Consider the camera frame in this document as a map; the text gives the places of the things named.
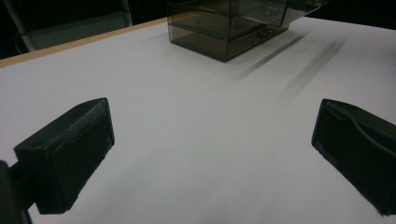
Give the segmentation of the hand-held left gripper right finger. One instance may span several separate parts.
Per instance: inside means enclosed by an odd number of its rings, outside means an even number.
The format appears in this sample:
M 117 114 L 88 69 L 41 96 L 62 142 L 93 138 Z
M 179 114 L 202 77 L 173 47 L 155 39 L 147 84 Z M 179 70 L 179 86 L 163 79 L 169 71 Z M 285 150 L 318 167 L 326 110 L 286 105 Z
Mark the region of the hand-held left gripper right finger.
M 396 215 L 395 124 L 357 106 L 324 99 L 311 145 L 380 215 Z

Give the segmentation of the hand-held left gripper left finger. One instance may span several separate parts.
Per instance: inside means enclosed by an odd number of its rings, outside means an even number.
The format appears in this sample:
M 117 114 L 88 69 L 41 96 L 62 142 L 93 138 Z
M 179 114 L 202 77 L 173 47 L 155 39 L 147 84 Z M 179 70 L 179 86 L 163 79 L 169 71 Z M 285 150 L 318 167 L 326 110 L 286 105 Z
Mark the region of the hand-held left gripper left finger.
M 14 147 L 22 170 L 34 180 L 38 211 L 70 210 L 114 144 L 108 100 L 98 98 L 76 105 Z

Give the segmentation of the smoked clear drawer box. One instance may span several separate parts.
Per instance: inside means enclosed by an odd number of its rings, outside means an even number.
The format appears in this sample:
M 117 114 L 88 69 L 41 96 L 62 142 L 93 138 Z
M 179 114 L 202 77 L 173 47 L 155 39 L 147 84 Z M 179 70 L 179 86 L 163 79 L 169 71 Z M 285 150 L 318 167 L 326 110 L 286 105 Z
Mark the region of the smoked clear drawer box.
M 171 43 L 228 62 L 330 0 L 167 0 Z

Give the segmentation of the wooden table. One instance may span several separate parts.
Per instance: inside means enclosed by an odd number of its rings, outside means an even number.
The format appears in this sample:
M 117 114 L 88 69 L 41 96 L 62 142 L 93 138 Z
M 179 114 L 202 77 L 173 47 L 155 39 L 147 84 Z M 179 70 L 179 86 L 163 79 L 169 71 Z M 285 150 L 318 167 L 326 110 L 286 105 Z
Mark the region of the wooden table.
M 158 20 L 154 20 L 154 21 L 148 21 L 148 22 L 144 22 L 141 24 L 137 24 L 131 27 L 127 27 L 127 28 L 122 28 L 116 31 L 111 31 L 108 33 L 104 33 L 104 34 L 100 34 L 100 35 L 94 35 L 94 36 L 90 36 L 87 38 L 83 38 L 80 40 L 76 40 L 76 41 L 72 41 L 69 43 L 65 43 L 65 44 L 61 44 L 58 46 L 54 46 L 54 47 L 50 47 L 47 49 L 40 49 L 40 50 L 36 50 L 33 52 L 29 52 L 29 53 L 25 53 L 25 54 L 21 54 L 21 55 L 17 55 L 17 56 L 13 56 L 13 57 L 9 57 L 9 58 L 5 58 L 3 60 L 0 60 L 0 68 L 5 68 L 7 66 L 13 65 L 13 64 L 17 64 L 17 63 L 23 63 L 23 62 L 27 62 L 27 61 L 31 61 L 33 59 L 37 59 L 40 57 L 44 57 L 47 55 L 51 55 L 57 52 L 61 52 L 64 50 L 68 50 L 68 49 L 73 49 L 73 48 L 77 48 L 83 45 L 87 45 L 87 44 L 91 44 L 93 42 L 97 42 L 106 38 L 110 38 L 113 36 L 117 36 L 117 35 L 123 35 L 126 33 L 130 33 L 136 30 L 140 30 L 140 29 L 144 29 L 144 28 L 148 28 L 151 26 L 155 26 L 158 24 L 162 24 L 162 23 L 166 23 L 167 19 L 166 18 L 161 18 Z

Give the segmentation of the white foam board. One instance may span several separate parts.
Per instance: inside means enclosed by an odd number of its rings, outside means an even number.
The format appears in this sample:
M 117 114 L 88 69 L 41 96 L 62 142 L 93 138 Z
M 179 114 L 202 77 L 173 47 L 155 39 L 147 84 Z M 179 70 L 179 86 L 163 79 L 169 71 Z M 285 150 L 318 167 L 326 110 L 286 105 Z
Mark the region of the white foam board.
M 98 97 L 115 146 L 34 224 L 396 224 L 311 145 L 326 98 L 396 124 L 396 31 L 302 18 L 222 63 L 162 23 L 0 68 L 0 160 Z

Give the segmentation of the white metal desk frame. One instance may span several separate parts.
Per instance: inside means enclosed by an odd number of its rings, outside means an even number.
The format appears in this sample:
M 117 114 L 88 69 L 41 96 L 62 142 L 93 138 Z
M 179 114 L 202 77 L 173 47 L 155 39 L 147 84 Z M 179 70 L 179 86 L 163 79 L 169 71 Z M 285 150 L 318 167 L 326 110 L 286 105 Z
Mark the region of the white metal desk frame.
M 133 25 L 128 0 L 0 0 L 29 51 Z

